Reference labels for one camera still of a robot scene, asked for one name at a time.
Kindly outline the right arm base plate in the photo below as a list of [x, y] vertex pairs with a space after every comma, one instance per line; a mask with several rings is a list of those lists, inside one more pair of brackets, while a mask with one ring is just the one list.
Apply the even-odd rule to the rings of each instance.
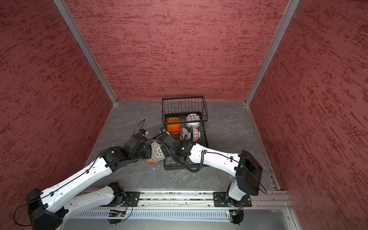
[[244, 195], [240, 201], [227, 196], [226, 192], [213, 193], [214, 206], [219, 207], [233, 207], [233, 208], [249, 208], [252, 206], [252, 201], [249, 195]]

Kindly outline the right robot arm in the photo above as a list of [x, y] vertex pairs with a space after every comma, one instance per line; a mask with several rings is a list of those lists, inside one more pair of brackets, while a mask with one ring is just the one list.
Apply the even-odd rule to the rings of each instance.
[[226, 153], [204, 147], [191, 140], [179, 141], [163, 133], [154, 140], [165, 157], [192, 173], [199, 172], [204, 165], [219, 169], [234, 178], [230, 183], [225, 199], [228, 204], [237, 206], [245, 196], [258, 196], [266, 193], [261, 183], [263, 168], [254, 156], [243, 150], [240, 154]]

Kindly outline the right aluminium corner profile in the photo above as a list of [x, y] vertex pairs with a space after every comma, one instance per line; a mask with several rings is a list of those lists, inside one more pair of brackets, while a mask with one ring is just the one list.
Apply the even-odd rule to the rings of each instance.
[[256, 90], [259, 87], [259, 85], [260, 85], [260, 83], [263, 79], [263, 76], [264, 76], [264, 74], [265, 74], [265, 72], [266, 72], [266, 70], [267, 70], [267, 68], [268, 68], [268, 66], [269, 66], [269, 64], [270, 64], [277, 48], [278, 48], [278, 46], [279, 46], [279, 43], [282, 40], [282, 37], [283, 37], [283, 35], [284, 35], [284, 33], [285, 33], [292, 17], [293, 17], [294, 12], [296, 11], [297, 6], [298, 6], [299, 3], [300, 3], [300, 0], [290, 0], [288, 2], [287, 7], [284, 11], [284, 14], [283, 14], [283, 16], [280, 20], [280, 23], [279, 23], [279, 25], [276, 29], [276, 32], [273, 36], [273, 39], [270, 43], [270, 46], [269, 46], [268, 50], [267, 50], [267, 53], [264, 57], [262, 65], [261, 65], [261, 67], [260, 67], [260, 69], [259, 69], [259, 71], [256, 75], [255, 81], [254, 81], [254, 83], [253, 83], [253, 85], [252, 85], [252, 87], [249, 91], [249, 94], [248, 94], [247, 98], [245, 99], [245, 106], [250, 105], [250, 103], [251, 103], [251, 101], [252, 101], [252, 99], [253, 99], [253, 97], [256, 93]]

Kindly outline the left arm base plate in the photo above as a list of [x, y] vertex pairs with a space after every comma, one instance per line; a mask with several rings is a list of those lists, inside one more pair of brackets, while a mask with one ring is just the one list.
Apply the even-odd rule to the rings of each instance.
[[114, 207], [137, 207], [141, 192], [122, 192], [117, 194], [112, 202]]

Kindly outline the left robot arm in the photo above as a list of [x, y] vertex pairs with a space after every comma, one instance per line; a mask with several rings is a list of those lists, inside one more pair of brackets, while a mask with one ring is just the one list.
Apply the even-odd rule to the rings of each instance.
[[150, 157], [149, 140], [134, 134], [123, 146], [102, 150], [91, 164], [64, 181], [44, 190], [32, 190], [26, 204], [32, 229], [56, 230], [69, 216], [99, 206], [128, 208], [129, 200], [117, 182], [88, 194], [80, 192], [118, 169]]

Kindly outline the blue patterned bowl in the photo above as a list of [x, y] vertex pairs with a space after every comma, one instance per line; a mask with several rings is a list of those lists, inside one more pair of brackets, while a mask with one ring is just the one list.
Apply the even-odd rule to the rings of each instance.
[[192, 126], [189, 129], [189, 134], [190, 134], [189, 140], [194, 141], [194, 142], [199, 141], [199, 139], [201, 137], [200, 131], [194, 126]]

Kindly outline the left aluminium corner profile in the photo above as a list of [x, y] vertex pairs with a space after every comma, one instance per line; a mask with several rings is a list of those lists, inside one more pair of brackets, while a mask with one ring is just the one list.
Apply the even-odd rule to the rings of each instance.
[[65, 23], [67, 24], [69, 30], [71, 31], [72, 35], [74, 36], [75, 40], [77, 41], [78, 45], [80, 46], [82, 52], [84, 53], [85, 57], [87, 58], [89, 64], [91, 65], [92, 69], [94, 70], [95, 74], [97, 75], [100, 83], [102, 84], [105, 92], [109, 96], [110, 100], [112, 101], [114, 106], [117, 106], [118, 99], [113, 92], [108, 80], [106, 79], [101, 67], [99, 66], [95, 56], [93, 55], [91, 49], [89, 48], [87, 41], [85, 40], [82, 32], [80, 31], [76, 21], [74, 20], [71, 12], [69, 11], [65, 1], [62, 0], [54, 0], [54, 4], [56, 5], [58, 11], [60, 12], [62, 18], [64, 19]]

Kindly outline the aluminium mounting rail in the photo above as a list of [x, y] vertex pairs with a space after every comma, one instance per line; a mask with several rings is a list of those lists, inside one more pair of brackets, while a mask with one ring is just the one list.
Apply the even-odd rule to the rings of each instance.
[[[138, 209], [233, 209], [215, 207], [211, 190], [126, 190], [141, 192]], [[293, 209], [287, 191], [250, 196], [252, 206], [243, 209]]]

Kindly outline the aluminium corner profile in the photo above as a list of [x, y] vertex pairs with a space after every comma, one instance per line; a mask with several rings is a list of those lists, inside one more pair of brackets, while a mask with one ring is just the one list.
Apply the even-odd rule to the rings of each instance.
[[273, 36], [273, 39], [270, 43], [270, 46], [269, 46], [268, 50], [267, 50], [267, 53], [264, 57], [262, 65], [261, 65], [261, 67], [260, 67], [260, 69], [259, 69], [259, 71], [256, 75], [255, 81], [254, 81], [254, 83], [253, 83], [253, 85], [252, 85], [252, 87], [249, 91], [249, 94], [248, 94], [247, 98], [245, 99], [245, 106], [250, 105], [250, 103], [251, 103], [251, 101], [252, 101], [252, 99], [253, 99], [253, 97], [256, 93], [256, 90], [259, 87], [259, 85], [260, 85], [260, 83], [263, 79], [263, 76], [264, 76], [264, 74], [265, 74], [265, 72], [266, 72], [266, 70], [267, 70], [267, 68], [268, 68], [268, 66], [269, 66], [269, 64], [270, 64], [277, 48], [278, 48], [278, 46], [279, 46], [279, 43], [282, 40], [282, 37], [283, 37], [283, 35], [284, 35], [284, 33], [285, 33], [292, 17], [293, 17], [294, 12], [296, 11], [297, 6], [298, 6], [299, 3], [300, 3], [300, 0], [290, 0], [288, 2], [287, 7], [284, 11], [284, 14], [283, 14], [283, 16], [280, 20], [280, 23], [279, 23], [279, 25], [276, 29], [276, 32]]
[[85, 40], [82, 32], [80, 31], [76, 21], [74, 20], [71, 12], [69, 11], [65, 1], [62, 0], [54, 0], [54, 4], [56, 5], [58, 11], [60, 12], [62, 18], [64, 19], [65, 23], [67, 24], [69, 30], [71, 31], [72, 35], [74, 36], [75, 40], [77, 41], [78, 45], [80, 46], [82, 52], [84, 53], [85, 57], [87, 58], [89, 64], [91, 65], [92, 69], [94, 70], [95, 74], [97, 75], [100, 83], [102, 84], [105, 92], [109, 96], [110, 100], [112, 101], [114, 106], [117, 106], [118, 99], [113, 92], [108, 80], [106, 79], [101, 67], [99, 66], [95, 56], [93, 55], [91, 49], [89, 48], [87, 41]]

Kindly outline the white bowl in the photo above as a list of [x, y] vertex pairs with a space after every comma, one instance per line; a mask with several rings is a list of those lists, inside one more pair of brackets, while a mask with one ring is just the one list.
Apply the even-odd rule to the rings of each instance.
[[191, 127], [195, 127], [195, 128], [198, 128], [201, 124], [200, 122], [200, 116], [198, 114], [195, 114], [195, 113], [191, 113], [189, 114], [187, 117], [186, 117], [186, 126], [188, 128], [191, 128]]

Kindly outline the orange bowl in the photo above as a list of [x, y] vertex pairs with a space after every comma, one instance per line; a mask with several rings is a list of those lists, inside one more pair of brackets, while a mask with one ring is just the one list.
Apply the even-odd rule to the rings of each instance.
[[166, 125], [167, 131], [170, 135], [179, 135], [181, 132], [182, 125], [180, 119], [177, 117], [171, 117], [167, 119], [168, 124]]

